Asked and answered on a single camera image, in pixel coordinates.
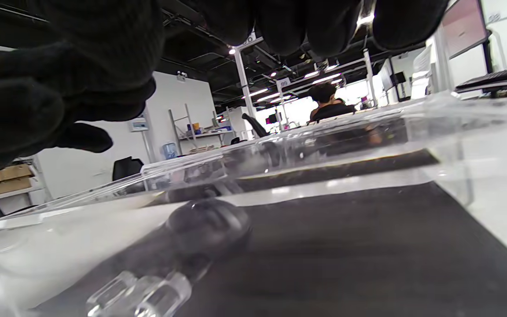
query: sign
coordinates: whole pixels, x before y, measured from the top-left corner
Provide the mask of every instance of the sign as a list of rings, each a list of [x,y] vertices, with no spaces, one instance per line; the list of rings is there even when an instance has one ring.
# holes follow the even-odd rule
[[[279,93],[282,93],[283,88],[290,85],[290,78],[287,77],[287,78],[283,78],[281,80],[278,80],[276,84],[277,84],[277,90],[279,91]]]
[[[248,44],[248,43],[254,42],[255,39],[256,39],[255,31],[253,31],[252,34],[250,34],[250,36],[248,36],[248,38],[246,39],[246,41],[244,42],[244,44]]]
[[[144,113],[129,121],[130,132],[148,131],[148,125]]]

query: black ceiling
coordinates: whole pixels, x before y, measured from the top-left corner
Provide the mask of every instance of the black ceiling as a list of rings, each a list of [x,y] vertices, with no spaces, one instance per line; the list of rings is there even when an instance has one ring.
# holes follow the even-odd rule
[[[242,88],[234,56],[229,54],[226,44],[207,30],[203,18],[194,9],[193,2],[164,0],[162,3],[166,41],[157,71],[167,74],[183,71],[189,78],[208,81],[218,112],[226,107],[245,106],[241,99]],[[60,40],[58,34],[51,30],[43,18],[29,10],[26,0],[0,0],[0,46],[30,48],[56,40]],[[375,63],[374,73],[377,74],[389,53],[374,45],[372,38],[368,37],[366,27],[358,30],[350,48],[336,58],[339,64],[353,62],[363,58],[364,48],[368,48]],[[322,61],[312,53],[308,44],[290,56],[274,54],[263,42],[246,48],[242,54],[250,90],[270,89],[256,98],[276,92],[275,85],[266,77],[271,73],[277,72],[274,79],[289,77],[294,82],[313,72],[314,62]],[[362,80],[367,74],[364,67],[345,74],[348,69],[342,70],[347,83]],[[307,83],[292,85],[290,88],[305,84]],[[270,105],[263,102],[261,106]]]

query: person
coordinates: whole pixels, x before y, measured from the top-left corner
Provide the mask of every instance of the person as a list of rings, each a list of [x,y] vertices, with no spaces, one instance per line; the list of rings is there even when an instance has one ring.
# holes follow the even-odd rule
[[[330,83],[314,85],[308,90],[308,96],[318,104],[318,108],[310,113],[310,122],[356,112],[354,105],[336,99],[336,86]]]
[[[197,0],[206,28],[225,43],[246,42],[254,26],[283,56],[308,42],[318,56],[350,44],[360,13],[379,48],[427,40],[449,0]],[[101,153],[113,146],[103,129],[79,121],[128,121],[155,92],[152,74],[165,42],[159,0],[29,0],[64,40],[0,52],[0,169],[17,157],[63,147]]]

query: cardboard box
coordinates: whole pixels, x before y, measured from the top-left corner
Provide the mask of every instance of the cardboard box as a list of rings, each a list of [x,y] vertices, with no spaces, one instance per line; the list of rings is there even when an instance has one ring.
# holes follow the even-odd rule
[[[7,181],[0,182],[0,194],[14,192],[20,189],[27,189],[30,187],[31,186],[28,177],[9,179]]]
[[[26,176],[32,176],[29,166],[26,164],[9,166],[8,168],[0,170],[0,182]]]

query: dark gray surface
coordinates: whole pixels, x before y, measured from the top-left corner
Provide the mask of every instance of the dark gray surface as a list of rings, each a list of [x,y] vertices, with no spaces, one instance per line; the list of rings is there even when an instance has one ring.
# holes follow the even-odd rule
[[[434,183],[246,211],[176,317],[507,317],[507,249]]]

